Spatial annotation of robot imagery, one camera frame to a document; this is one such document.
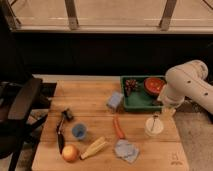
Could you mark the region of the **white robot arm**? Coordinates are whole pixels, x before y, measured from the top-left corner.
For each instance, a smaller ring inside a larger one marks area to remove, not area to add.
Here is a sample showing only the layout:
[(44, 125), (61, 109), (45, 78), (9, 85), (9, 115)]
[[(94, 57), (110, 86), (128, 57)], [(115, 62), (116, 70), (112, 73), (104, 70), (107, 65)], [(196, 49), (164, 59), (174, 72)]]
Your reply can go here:
[(165, 107), (178, 108), (186, 97), (213, 115), (213, 85), (205, 81), (208, 67), (201, 60), (192, 60), (167, 70), (166, 84), (159, 98)]

